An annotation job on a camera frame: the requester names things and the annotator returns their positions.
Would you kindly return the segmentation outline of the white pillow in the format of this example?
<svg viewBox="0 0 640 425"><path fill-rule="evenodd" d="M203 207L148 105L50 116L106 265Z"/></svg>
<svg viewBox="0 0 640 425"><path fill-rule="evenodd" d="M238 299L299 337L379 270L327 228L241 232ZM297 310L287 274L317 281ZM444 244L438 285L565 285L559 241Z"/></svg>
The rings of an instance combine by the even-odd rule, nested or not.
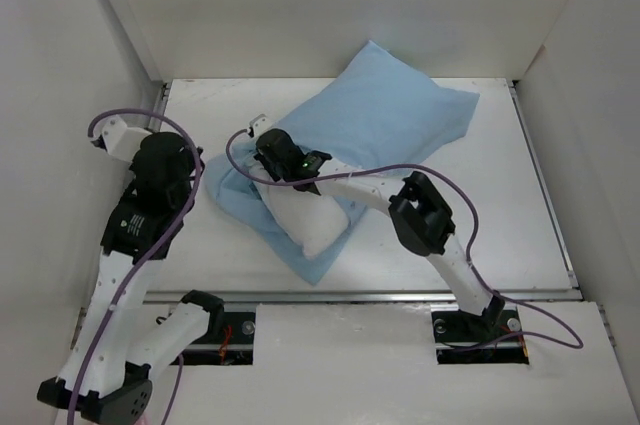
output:
<svg viewBox="0 0 640 425"><path fill-rule="evenodd" d="M349 218L331 196L299 192L255 181L275 222L302 249L307 260L327 251L349 227Z"/></svg>

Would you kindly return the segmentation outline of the light blue pillowcase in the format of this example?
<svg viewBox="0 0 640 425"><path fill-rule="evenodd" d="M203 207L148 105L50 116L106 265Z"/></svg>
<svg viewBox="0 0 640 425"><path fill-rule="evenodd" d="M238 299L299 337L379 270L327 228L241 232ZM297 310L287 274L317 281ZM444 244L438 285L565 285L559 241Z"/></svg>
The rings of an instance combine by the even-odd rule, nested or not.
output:
<svg viewBox="0 0 640 425"><path fill-rule="evenodd" d="M368 42L324 90L276 121L304 151L331 154L359 169L424 162L441 147L463 138L479 94L439 86L424 73ZM206 165L204 184L224 212L250 226L300 278L317 284L328 272L365 205L335 199L349 227L317 258L307 260L275 222L250 177L267 179L253 156L253 141L235 143ZM250 176L243 176L240 165Z"/></svg>

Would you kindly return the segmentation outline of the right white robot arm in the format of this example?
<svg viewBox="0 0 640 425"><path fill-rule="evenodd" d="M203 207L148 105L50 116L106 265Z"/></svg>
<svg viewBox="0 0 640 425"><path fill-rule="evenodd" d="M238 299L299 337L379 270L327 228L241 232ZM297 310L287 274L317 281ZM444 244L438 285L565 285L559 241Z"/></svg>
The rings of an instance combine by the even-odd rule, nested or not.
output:
<svg viewBox="0 0 640 425"><path fill-rule="evenodd" d="M498 329L504 300L474 271L455 235L451 207L416 166L402 179L358 170L328 153L303 151L281 129L259 136L254 158L272 180L254 181L269 189L349 200L389 217L399 243L428 260L448 285L464 314L466 332L484 339Z"/></svg>

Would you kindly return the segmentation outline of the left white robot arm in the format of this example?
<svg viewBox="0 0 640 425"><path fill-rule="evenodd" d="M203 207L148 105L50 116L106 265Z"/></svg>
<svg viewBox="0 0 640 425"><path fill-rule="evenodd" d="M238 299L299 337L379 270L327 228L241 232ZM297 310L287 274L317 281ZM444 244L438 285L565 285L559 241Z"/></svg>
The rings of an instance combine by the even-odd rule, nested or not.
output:
<svg viewBox="0 0 640 425"><path fill-rule="evenodd" d="M200 151L177 133L145 133L128 155L133 178L100 241L99 271L82 328L57 376L43 381L39 402L95 424L141 419L158 376L191 343L217 339L224 302L192 290L140 340L136 315L171 241L193 206Z"/></svg>

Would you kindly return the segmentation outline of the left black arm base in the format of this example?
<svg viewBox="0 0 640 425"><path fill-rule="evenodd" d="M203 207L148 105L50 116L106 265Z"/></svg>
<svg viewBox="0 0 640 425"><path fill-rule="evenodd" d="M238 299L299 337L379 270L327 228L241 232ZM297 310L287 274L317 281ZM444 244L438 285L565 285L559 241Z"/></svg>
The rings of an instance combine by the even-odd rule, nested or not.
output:
<svg viewBox="0 0 640 425"><path fill-rule="evenodd" d="M180 303L167 316L156 318L159 345L177 363L187 366L244 366L253 364L257 317L254 310L212 312Z"/></svg>

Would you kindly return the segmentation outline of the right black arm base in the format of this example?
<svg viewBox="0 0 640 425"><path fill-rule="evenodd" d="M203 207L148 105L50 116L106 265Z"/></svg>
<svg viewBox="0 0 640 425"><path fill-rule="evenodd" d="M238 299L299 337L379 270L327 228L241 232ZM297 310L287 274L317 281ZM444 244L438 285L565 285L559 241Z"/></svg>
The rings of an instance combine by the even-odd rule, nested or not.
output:
<svg viewBox="0 0 640 425"><path fill-rule="evenodd" d="M524 338L510 337L493 345L487 342L521 330L518 311L507 308L495 325L458 310L431 312L436 359L439 365L528 365Z"/></svg>

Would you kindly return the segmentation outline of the aluminium front rail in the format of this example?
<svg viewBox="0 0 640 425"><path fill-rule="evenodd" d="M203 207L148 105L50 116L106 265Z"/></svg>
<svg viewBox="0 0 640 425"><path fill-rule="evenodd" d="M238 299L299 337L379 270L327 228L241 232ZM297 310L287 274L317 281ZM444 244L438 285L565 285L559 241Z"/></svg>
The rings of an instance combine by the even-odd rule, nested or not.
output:
<svg viewBox="0 0 640 425"><path fill-rule="evenodd" d="M445 292L326 292L326 291L287 291L287 292L241 292L209 291L228 303L454 303L452 293ZM503 295L526 302L574 302L582 301L579 289L566 290L527 290Z"/></svg>

